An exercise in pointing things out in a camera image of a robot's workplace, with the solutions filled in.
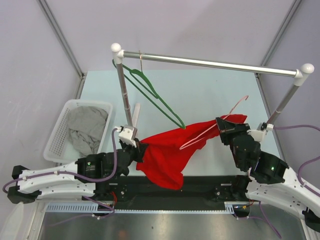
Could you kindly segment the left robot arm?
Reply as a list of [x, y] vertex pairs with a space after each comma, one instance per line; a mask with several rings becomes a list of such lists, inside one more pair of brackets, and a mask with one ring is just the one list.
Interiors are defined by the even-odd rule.
[[13, 203], [33, 203], [49, 199], [105, 200], [110, 196], [110, 184], [121, 176], [128, 176], [132, 162], [141, 163], [148, 148], [147, 143], [137, 146], [121, 143], [112, 152], [90, 154], [71, 163], [30, 170], [22, 165], [14, 166], [12, 180], [2, 190]]

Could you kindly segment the grey t shirt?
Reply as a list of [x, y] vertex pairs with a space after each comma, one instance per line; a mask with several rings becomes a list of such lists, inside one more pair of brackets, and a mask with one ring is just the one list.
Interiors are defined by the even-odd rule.
[[69, 111], [69, 140], [81, 156], [98, 152], [108, 117], [107, 111], [94, 106], [79, 106]]

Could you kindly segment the red t shirt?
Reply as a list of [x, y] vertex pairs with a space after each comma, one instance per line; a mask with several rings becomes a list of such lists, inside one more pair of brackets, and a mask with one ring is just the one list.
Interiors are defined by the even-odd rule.
[[198, 122], [187, 125], [185, 129], [176, 128], [143, 139], [141, 142], [149, 144], [143, 162], [136, 164], [136, 170], [141, 171], [155, 185], [179, 190], [184, 184], [182, 171], [197, 150], [201, 150], [207, 140], [218, 137], [216, 125], [204, 135], [199, 142], [179, 150], [184, 143], [195, 138], [201, 132], [216, 123], [216, 120]]

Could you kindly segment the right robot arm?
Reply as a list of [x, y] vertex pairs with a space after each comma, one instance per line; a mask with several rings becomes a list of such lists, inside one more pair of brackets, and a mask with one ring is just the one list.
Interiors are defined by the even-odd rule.
[[255, 200], [283, 209], [320, 230], [320, 191], [303, 180], [279, 157], [261, 150], [261, 142], [274, 125], [268, 121], [258, 129], [217, 117], [221, 142], [229, 146], [235, 166], [248, 175], [237, 175], [230, 187], [237, 200]]

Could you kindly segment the green velvet hanger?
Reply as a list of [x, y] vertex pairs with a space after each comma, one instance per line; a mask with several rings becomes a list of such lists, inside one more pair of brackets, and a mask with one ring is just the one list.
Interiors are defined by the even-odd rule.
[[156, 107], [167, 119], [181, 129], [185, 129], [186, 125], [177, 113], [165, 102], [158, 94], [150, 80], [138, 69], [131, 69], [123, 64], [121, 57], [122, 51], [116, 51], [112, 54], [112, 64], [116, 68], [117, 76], [122, 95], [124, 112], [126, 121], [129, 126], [134, 126], [133, 116], [131, 114], [131, 106], [129, 103], [128, 90], [126, 81], [129, 81], [138, 92], [140, 92], [154, 107]]

